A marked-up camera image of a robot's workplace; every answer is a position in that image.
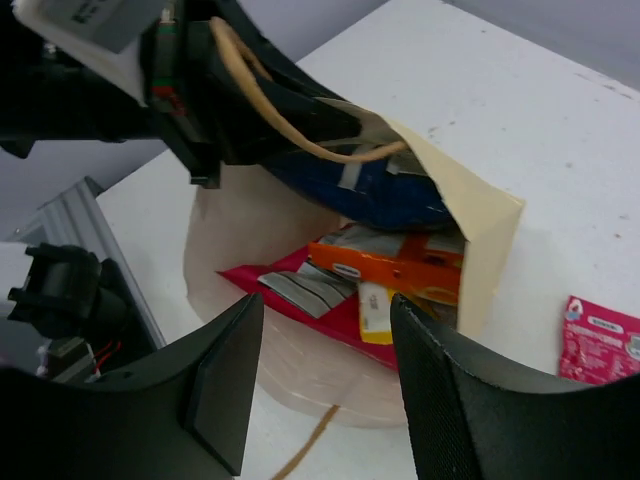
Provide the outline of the brown paper bag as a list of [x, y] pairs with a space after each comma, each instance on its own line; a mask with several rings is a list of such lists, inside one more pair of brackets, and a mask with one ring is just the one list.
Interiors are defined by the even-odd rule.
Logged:
[[[297, 193], [263, 164], [221, 167], [216, 189], [200, 187], [184, 253], [188, 300], [204, 321], [248, 294], [219, 273], [241, 265], [270, 265], [350, 224], [391, 233], [457, 229], [464, 236], [457, 329], [476, 334], [497, 289], [523, 204], [490, 185], [408, 128], [336, 97], [331, 106], [360, 120], [351, 154], [340, 154], [306, 138], [267, 99], [257, 75], [267, 72], [258, 57], [223, 19], [209, 28], [223, 65], [249, 104], [285, 139], [319, 159], [368, 163], [400, 155], [428, 175], [454, 223], [433, 230], [387, 231], [368, 227]], [[395, 371], [352, 347], [322, 335], [264, 305], [257, 379], [274, 399], [296, 411], [352, 427], [405, 423]]]

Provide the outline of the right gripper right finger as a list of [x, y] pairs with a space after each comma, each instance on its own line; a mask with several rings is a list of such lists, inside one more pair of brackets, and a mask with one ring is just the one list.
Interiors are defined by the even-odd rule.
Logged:
[[594, 386], [541, 372], [400, 294], [391, 325], [418, 478], [638, 478], [638, 376]]

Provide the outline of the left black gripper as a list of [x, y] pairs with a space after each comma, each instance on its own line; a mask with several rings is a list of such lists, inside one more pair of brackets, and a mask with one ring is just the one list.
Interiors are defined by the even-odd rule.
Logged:
[[1, 149], [29, 156], [44, 140], [100, 140], [120, 143], [159, 138], [181, 160], [196, 160], [198, 145], [179, 131], [163, 102], [152, 92], [155, 25], [133, 52], [141, 69], [134, 99], [107, 79], [77, 62], [59, 47], [20, 24], [8, 1], [1, 3]]

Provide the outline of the orange snack packet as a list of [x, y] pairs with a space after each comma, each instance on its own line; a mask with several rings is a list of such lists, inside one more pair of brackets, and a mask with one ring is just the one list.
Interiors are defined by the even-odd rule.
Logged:
[[320, 268], [456, 306], [465, 243], [457, 229], [391, 233], [350, 224], [310, 243], [308, 250]]

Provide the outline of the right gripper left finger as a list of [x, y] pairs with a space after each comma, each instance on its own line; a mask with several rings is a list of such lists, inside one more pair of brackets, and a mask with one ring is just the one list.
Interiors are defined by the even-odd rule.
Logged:
[[263, 331], [248, 295], [99, 380], [1, 371], [5, 479], [229, 479], [242, 469]]

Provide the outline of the small red snack packet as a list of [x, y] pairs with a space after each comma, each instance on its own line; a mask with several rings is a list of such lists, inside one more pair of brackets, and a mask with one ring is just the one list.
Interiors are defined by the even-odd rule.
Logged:
[[576, 296], [563, 313], [560, 377], [604, 385], [639, 372], [639, 319]]

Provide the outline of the blue snack packet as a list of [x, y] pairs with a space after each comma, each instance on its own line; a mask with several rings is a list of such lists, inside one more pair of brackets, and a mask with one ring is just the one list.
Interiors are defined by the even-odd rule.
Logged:
[[454, 223], [433, 180], [400, 155], [341, 164], [300, 151], [273, 156], [263, 167], [307, 199], [374, 229], [424, 231]]

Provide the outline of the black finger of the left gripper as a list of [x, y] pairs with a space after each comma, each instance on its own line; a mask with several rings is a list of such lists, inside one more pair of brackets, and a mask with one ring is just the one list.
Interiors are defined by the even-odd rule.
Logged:
[[300, 150], [259, 116], [233, 81], [209, 28], [214, 17], [231, 26], [258, 57], [267, 72], [257, 75], [258, 86], [286, 120], [328, 149], [340, 154], [355, 151], [360, 120], [331, 106], [336, 94], [264, 37], [238, 2], [187, 1], [184, 14], [186, 103], [206, 139], [197, 146], [196, 163], [189, 169], [193, 184], [216, 188], [224, 164], [265, 164]]

